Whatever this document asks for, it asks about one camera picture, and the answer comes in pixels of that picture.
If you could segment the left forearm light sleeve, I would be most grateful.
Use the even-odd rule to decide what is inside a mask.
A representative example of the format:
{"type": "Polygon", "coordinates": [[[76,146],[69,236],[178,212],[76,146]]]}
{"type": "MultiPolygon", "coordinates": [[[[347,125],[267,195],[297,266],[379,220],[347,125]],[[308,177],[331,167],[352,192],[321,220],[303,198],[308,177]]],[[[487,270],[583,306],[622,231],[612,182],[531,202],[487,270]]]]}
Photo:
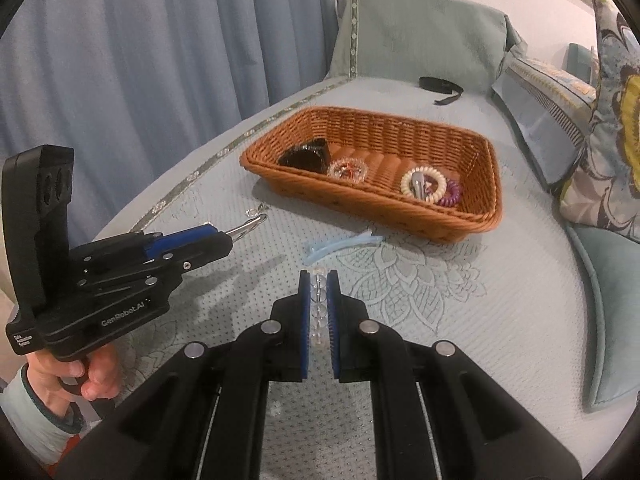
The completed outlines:
{"type": "Polygon", "coordinates": [[[16,373],[1,393],[1,408],[22,443],[43,466],[52,466],[67,445],[86,429],[85,417],[76,403],[63,416],[55,415],[36,395],[27,378],[28,365],[16,373]]]}

